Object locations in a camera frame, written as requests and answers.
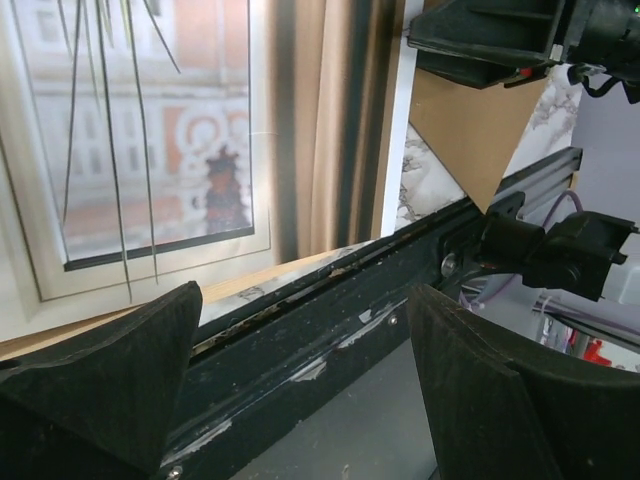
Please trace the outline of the photo print with window scene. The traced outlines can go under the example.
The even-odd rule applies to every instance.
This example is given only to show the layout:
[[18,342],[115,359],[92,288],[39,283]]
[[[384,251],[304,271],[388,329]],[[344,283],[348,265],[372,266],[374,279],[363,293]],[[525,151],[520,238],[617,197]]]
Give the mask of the photo print with window scene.
[[391,234],[419,1],[5,1],[1,337]]

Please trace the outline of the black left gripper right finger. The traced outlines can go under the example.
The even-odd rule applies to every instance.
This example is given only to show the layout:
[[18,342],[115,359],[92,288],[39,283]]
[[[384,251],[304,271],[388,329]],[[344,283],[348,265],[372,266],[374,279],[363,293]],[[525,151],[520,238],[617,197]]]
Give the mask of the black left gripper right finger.
[[428,285],[408,298],[444,479],[635,479],[639,377],[554,351]]

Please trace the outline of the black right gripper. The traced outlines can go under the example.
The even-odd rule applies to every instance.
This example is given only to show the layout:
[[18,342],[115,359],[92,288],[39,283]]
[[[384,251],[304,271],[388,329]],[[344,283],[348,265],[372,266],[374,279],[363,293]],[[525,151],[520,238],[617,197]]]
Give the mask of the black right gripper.
[[592,98],[620,85],[629,104],[639,102],[637,1],[431,1],[411,21],[408,44],[422,50],[418,69],[475,89],[514,88],[545,79],[548,67],[504,65],[548,60],[556,32],[571,85]]

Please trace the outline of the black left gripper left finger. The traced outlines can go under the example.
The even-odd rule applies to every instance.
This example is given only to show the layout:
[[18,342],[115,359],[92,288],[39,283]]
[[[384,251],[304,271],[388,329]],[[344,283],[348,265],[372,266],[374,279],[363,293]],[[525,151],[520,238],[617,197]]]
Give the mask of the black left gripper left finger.
[[2,361],[2,478],[153,477],[201,309],[191,281],[100,327]]

